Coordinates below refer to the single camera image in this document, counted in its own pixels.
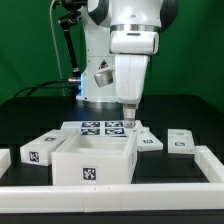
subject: black table surface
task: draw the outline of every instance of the black table surface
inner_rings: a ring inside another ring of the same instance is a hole
[[[14,98],[0,106],[0,149],[9,148],[12,164],[0,186],[52,185],[51,166],[20,162],[20,147],[60,129],[64,121],[122,120],[122,109],[96,110],[72,104],[70,97]],[[168,129],[192,131],[195,145],[206,145],[224,161],[224,116],[191,95],[143,96],[137,119],[164,144],[164,150],[138,153],[132,184],[208,182],[193,155],[167,153]],[[107,213],[1,214],[1,223],[223,223],[224,210]]]

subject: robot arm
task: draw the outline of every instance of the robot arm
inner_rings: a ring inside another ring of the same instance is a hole
[[[86,37],[87,66],[82,74],[82,91],[76,99],[83,101],[80,105],[90,103],[96,108],[104,108],[103,103],[106,108],[112,108],[108,106],[110,103],[123,104],[125,126],[133,128],[147,65],[158,51],[158,31],[165,30],[175,19],[177,0],[63,0],[62,3],[68,11],[69,25],[77,22],[71,18],[82,18]]]
[[[150,56],[158,51],[163,0],[112,0],[110,50],[115,54],[115,85],[125,126],[135,125]]]

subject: cable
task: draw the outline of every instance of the cable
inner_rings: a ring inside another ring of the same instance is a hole
[[[56,1],[57,0],[52,0],[52,2],[51,2],[49,17],[50,17],[51,33],[52,33],[52,38],[53,38],[53,43],[54,43],[54,49],[55,49],[55,54],[56,54],[56,58],[57,58],[58,71],[59,71],[60,79],[63,79],[62,68],[61,68],[61,60],[60,60],[60,56],[59,56],[58,45],[57,45],[55,29],[54,29],[53,16],[52,16],[52,10],[53,10],[53,7],[54,7],[54,4],[55,4]]]
[[[33,87],[27,94],[26,97],[29,97],[33,92],[35,92],[39,87],[43,87],[43,86],[48,86],[48,85],[52,85],[52,84],[58,84],[58,83],[68,83],[67,79],[59,79],[59,80],[54,80],[54,81],[50,81],[50,82],[44,82],[41,83],[39,85],[37,85],[36,87]]]
[[[49,87],[49,86],[39,86],[39,87],[27,87],[27,88],[24,88],[24,89],[21,89],[19,92],[17,92],[15,95],[14,95],[14,98],[18,97],[18,95],[26,90],[29,90],[29,89],[35,89],[35,90],[38,90],[38,89],[70,89],[71,86],[58,86],[58,87]]]

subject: white cube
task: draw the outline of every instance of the white cube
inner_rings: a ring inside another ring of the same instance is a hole
[[[137,134],[71,135],[52,153],[54,185],[130,184],[137,162]]]
[[[51,153],[55,151],[70,134],[71,132],[68,131],[52,130],[27,143],[20,148],[21,162],[49,166],[51,164]]]

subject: black cable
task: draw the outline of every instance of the black cable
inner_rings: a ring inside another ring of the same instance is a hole
[[[49,85],[58,84],[58,83],[68,83],[68,80],[67,79],[59,79],[59,80],[54,80],[54,81],[50,81],[50,82],[41,83],[41,84],[37,85],[36,87],[32,87],[32,88],[28,87],[28,88],[30,88],[30,91],[26,94],[26,97],[29,97],[39,87],[49,86]]]
[[[15,95],[14,95],[14,98],[18,97],[18,95],[26,90],[33,90],[35,89],[34,91],[38,90],[38,89],[71,89],[71,86],[58,86],[58,87],[49,87],[49,86],[39,86],[39,87],[27,87],[27,88],[24,88],[24,89],[21,89],[19,92],[17,92]]]

